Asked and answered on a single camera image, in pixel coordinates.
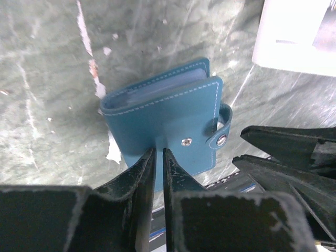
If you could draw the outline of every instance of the snap button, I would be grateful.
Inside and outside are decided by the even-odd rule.
[[[226,135],[221,135],[217,140],[217,145],[222,146],[226,142]]]

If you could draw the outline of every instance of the marble countertop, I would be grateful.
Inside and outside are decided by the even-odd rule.
[[[208,184],[234,156],[266,156],[240,137],[249,125],[336,126],[336,78],[251,61],[262,0],[1,1],[0,182],[99,186],[127,167],[106,157],[105,92],[205,56],[234,117]],[[155,195],[154,207],[163,204]]]

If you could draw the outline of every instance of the blue card holder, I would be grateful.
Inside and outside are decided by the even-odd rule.
[[[164,148],[191,175],[215,166],[232,119],[230,106],[220,101],[222,88],[220,77],[209,76],[209,60],[200,58],[109,93],[100,108],[128,167],[149,148],[157,149],[159,191]]]

